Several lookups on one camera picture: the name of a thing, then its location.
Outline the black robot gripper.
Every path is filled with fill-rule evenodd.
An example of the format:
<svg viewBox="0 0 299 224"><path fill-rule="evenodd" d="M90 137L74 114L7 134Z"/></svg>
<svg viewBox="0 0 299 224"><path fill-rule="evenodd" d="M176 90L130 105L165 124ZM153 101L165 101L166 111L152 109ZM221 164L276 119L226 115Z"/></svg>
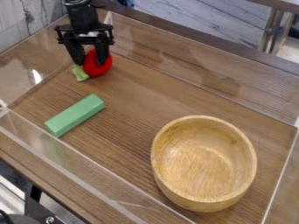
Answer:
<svg viewBox="0 0 299 224"><path fill-rule="evenodd" d="M65 45L73 63L82 65L85 51L81 45L94 45L97 64L102 66L108 59L108 46L114 44L113 26L96 22L85 31L77 30L70 24L54 26L57 42Z"/></svg>

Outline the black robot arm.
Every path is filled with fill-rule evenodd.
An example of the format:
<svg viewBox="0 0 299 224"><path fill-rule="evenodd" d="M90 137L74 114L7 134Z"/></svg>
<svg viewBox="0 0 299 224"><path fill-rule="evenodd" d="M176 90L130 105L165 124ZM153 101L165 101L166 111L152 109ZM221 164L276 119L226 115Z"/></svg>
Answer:
<svg viewBox="0 0 299 224"><path fill-rule="evenodd" d="M57 42L64 45L72 61L81 66L85 60L84 45L96 49L96 62L102 66L108 60L113 41L113 26L98 21L97 0L62 0L69 23L54 27Z"/></svg>

